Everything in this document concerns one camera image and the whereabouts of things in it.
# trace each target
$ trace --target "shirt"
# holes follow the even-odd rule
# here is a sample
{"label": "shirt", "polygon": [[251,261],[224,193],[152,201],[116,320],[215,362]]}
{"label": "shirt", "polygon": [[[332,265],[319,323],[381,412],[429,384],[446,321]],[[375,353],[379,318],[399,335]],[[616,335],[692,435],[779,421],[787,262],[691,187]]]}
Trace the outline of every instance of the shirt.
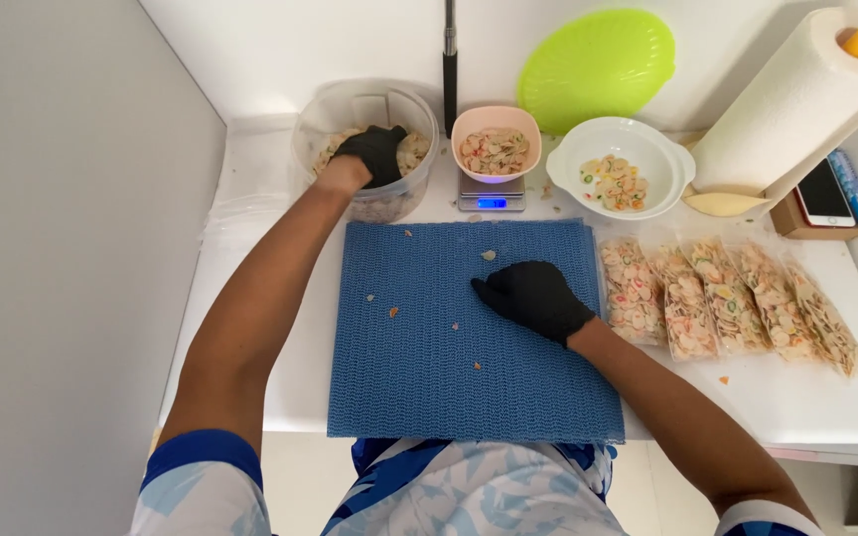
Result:
{"label": "shirt", "polygon": [[[604,504],[611,446],[366,441],[354,445],[359,478],[325,535],[625,534]],[[256,452],[235,434],[178,436],[149,460],[131,534],[270,536],[262,486]],[[800,513],[768,501],[733,506],[716,534],[823,536]]]}

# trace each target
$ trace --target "brown box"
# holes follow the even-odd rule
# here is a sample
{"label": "brown box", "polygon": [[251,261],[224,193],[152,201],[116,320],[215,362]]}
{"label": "brown box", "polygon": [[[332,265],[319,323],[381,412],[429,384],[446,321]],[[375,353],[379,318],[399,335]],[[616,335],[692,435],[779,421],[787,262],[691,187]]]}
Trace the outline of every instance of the brown box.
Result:
{"label": "brown box", "polygon": [[803,212],[790,192],[770,210],[770,218],[777,233],[796,240],[852,240],[858,237],[857,227],[810,227]]}

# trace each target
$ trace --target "blue mat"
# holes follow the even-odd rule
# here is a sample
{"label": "blue mat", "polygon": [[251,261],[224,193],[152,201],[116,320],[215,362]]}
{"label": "blue mat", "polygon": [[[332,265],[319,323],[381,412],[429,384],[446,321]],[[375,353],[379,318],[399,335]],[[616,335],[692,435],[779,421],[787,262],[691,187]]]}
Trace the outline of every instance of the blue mat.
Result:
{"label": "blue mat", "polygon": [[472,277],[520,261],[553,262],[600,309],[594,239],[580,219],[349,223],[327,434],[622,443],[621,401],[598,371],[472,290]]}

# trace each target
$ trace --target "smartphone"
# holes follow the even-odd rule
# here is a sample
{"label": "smartphone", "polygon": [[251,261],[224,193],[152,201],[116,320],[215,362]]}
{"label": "smartphone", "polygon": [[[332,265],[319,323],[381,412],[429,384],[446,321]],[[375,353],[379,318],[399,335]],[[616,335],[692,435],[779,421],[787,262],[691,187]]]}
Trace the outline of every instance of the smartphone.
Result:
{"label": "smartphone", "polygon": [[800,181],[795,192],[803,218],[810,227],[856,226],[856,218],[828,160],[817,164]]}

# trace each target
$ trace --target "white floor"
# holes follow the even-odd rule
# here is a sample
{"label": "white floor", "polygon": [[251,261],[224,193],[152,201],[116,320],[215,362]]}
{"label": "white floor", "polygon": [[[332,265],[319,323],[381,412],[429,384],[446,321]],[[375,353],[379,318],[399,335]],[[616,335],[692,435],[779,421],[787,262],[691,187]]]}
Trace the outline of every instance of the white floor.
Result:
{"label": "white floor", "polygon": [[[261,464],[271,527],[316,536],[356,479],[351,439],[264,433]],[[843,530],[841,467],[781,461],[827,536]],[[717,515],[654,442],[618,447],[608,506],[631,536],[711,536]]]}

